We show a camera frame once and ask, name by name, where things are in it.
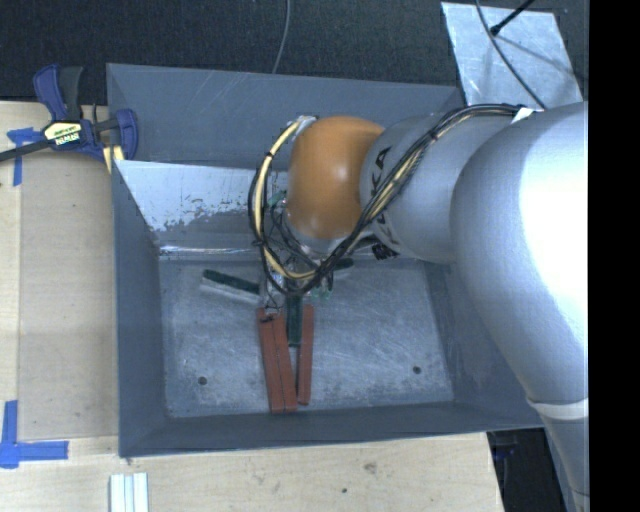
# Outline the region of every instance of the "clamp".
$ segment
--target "clamp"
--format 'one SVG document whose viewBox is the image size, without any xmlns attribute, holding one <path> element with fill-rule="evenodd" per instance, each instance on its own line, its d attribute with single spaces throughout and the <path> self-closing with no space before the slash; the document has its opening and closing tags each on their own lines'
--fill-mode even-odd
<svg viewBox="0 0 640 512">
<path fill-rule="evenodd" d="M 38 101 L 51 114 L 51 122 L 41 130 L 42 140 L 0 153 L 0 162 L 48 147 L 54 151 L 85 154 L 108 164 L 107 150 L 99 134 L 112 128 L 119 128 L 122 156 L 125 159 L 134 157 L 138 148 L 138 128 L 132 110 L 118 110 L 115 118 L 100 123 L 95 119 L 92 123 L 82 118 L 78 105 L 78 83 L 82 71 L 82 67 L 51 64 L 35 74 L 33 86 Z"/>
</svg>

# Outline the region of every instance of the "white tape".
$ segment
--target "white tape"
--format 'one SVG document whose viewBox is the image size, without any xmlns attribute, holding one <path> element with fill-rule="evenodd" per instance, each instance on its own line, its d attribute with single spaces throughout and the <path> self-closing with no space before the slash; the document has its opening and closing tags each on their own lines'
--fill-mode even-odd
<svg viewBox="0 0 640 512">
<path fill-rule="evenodd" d="M 298 129 L 293 133 L 293 137 L 291 137 L 291 141 L 293 142 L 294 140 L 296 140 L 298 135 L 300 135 L 303 131 L 305 131 L 307 128 L 309 128 L 309 126 L 311 126 L 317 120 L 318 120 L 318 118 L 316 116 L 300 116 L 300 117 L 298 117 L 298 119 L 296 119 L 296 121 L 300 121 L 300 126 L 298 126 Z"/>
<path fill-rule="evenodd" d="M 589 417 L 589 397 L 572 404 L 545 404 L 533 402 L 527 398 L 529 405 L 547 418 L 560 421 L 574 421 Z"/>
<path fill-rule="evenodd" d="M 526 119 L 527 117 L 529 117 L 534 112 L 541 112 L 541 111 L 540 110 L 533 110 L 532 108 L 529 108 L 529 107 L 522 107 L 520 110 L 518 110 L 518 113 L 511 120 L 511 124 L 517 123 L 518 121 Z"/>
</svg>

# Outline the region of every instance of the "black floor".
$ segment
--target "black floor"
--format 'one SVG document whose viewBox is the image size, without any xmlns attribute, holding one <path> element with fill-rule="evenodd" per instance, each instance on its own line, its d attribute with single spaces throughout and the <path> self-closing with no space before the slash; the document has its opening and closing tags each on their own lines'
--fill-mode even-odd
<svg viewBox="0 0 640 512">
<path fill-rule="evenodd" d="M 515 8 L 520 0 L 485 4 Z M 556 15 L 588 99 L 589 1 L 539 0 L 531 9 Z M 285 0 L 3 2 L 0 98 L 34 100 L 32 76 L 53 62 L 84 65 L 80 101 L 98 104 L 106 104 L 107 62 L 270 72 L 285 13 Z M 458 85 L 435 0 L 291 0 L 278 72 Z M 501 433 L 497 439 L 514 445 L 506 452 L 502 446 L 498 458 L 507 457 L 496 463 L 506 480 L 506 510 L 564 511 L 544 433 Z"/>
</svg>

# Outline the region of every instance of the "yellow cable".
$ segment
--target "yellow cable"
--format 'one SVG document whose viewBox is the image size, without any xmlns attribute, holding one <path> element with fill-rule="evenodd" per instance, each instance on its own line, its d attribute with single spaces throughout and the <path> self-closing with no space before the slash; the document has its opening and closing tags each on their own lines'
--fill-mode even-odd
<svg viewBox="0 0 640 512">
<path fill-rule="evenodd" d="M 264 182 L 267 178 L 267 174 L 269 172 L 269 167 L 271 166 L 271 162 L 273 161 L 273 157 L 280 150 L 280 147 L 286 142 L 286 140 L 298 129 L 301 121 L 293 122 L 286 130 L 284 130 L 278 139 L 275 141 L 271 149 L 265 156 L 262 161 L 262 165 L 260 166 L 260 170 L 258 171 L 258 179 L 256 180 L 256 186 L 254 189 L 254 198 L 253 198 L 253 222 L 256 227 L 256 233 L 262 242 L 262 194 L 264 191 Z M 277 260 L 273 257 L 273 255 L 267 250 L 266 247 L 262 247 L 262 252 L 269 262 L 269 264 L 273 267 L 273 269 L 278 272 L 278 274 L 287 277 L 289 279 L 308 279 L 315 275 L 315 271 L 309 271 L 305 273 L 299 272 L 291 272 L 285 269 Z"/>
<path fill-rule="evenodd" d="M 413 164 L 420 156 L 420 150 L 416 150 L 407 161 L 398 169 L 393 179 L 387 184 L 387 186 L 380 191 L 380 195 L 376 200 L 371 213 L 369 214 L 369 219 L 375 219 L 382 210 L 384 210 L 389 204 L 389 196 L 393 192 L 398 180 L 404 177 L 404 175 L 408 172 L 409 169 L 413 167 Z"/>
</svg>

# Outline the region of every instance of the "yellow clamp label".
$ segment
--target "yellow clamp label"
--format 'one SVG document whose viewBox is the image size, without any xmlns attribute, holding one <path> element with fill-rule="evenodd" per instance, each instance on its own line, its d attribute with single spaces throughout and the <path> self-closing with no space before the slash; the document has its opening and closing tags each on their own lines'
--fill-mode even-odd
<svg viewBox="0 0 640 512">
<path fill-rule="evenodd" d="M 53 123 L 44 131 L 47 140 L 53 140 L 56 146 L 80 140 L 82 125 L 80 123 Z"/>
</svg>

